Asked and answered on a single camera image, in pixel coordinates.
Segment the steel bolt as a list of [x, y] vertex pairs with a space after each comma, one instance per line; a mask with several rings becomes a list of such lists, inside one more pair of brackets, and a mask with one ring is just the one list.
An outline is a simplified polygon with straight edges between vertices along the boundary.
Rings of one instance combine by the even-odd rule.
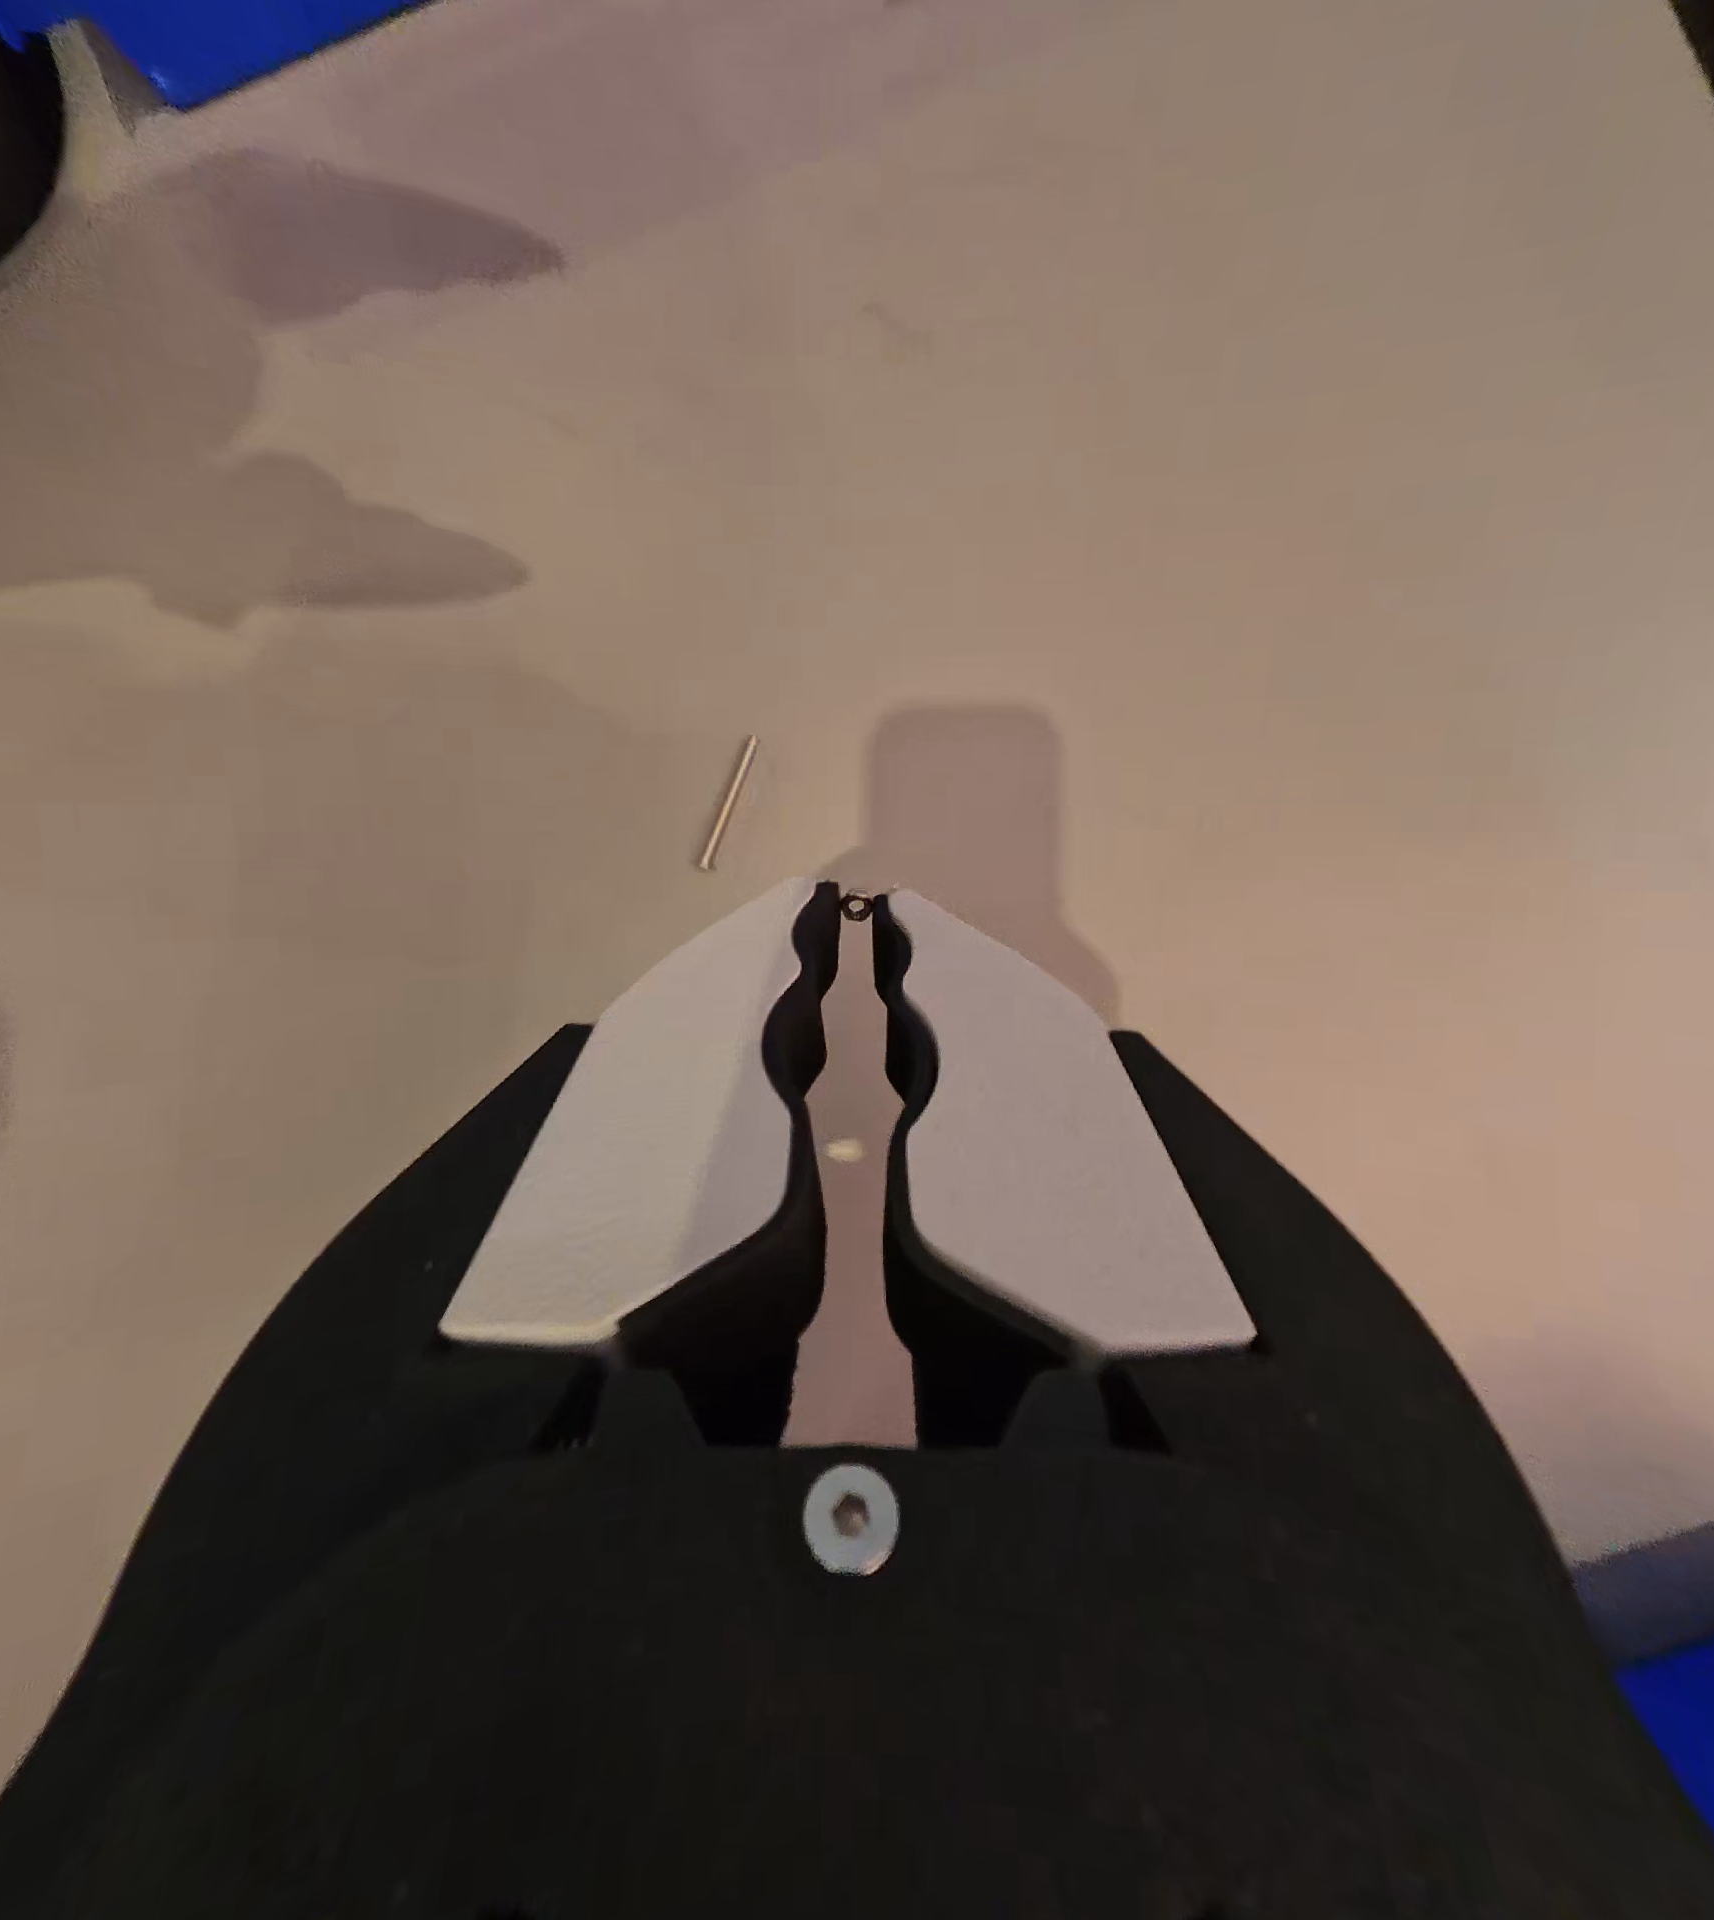
[[761, 764], [761, 746], [764, 746], [761, 732], [744, 732], [744, 743], [736, 746], [736, 758], [732, 758], [725, 778], [717, 793], [717, 804], [711, 808], [711, 821], [702, 827], [702, 835], [697, 841], [697, 860], [695, 860], [697, 874], [712, 874], [719, 869], [725, 835], [730, 835], [736, 816], [744, 814], [744, 795], [747, 795], [747, 787], [750, 787], [753, 769]]

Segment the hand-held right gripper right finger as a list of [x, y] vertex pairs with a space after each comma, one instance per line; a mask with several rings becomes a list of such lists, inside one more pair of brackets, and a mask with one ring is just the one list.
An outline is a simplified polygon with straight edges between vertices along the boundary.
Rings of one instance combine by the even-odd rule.
[[997, 1446], [1043, 1374], [1245, 1355], [1229, 1281], [1107, 1027], [913, 892], [870, 911], [883, 1072], [883, 1310], [924, 1450]]

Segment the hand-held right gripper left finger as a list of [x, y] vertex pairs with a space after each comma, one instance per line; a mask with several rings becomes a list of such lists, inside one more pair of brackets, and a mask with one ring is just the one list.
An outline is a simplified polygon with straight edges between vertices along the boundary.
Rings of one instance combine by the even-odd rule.
[[437, 1331], [668, 1374], [707, 1445], [780, 1446], [823, 1304], [834, 972], [838, 889], [789, 879], [613, 1001]]

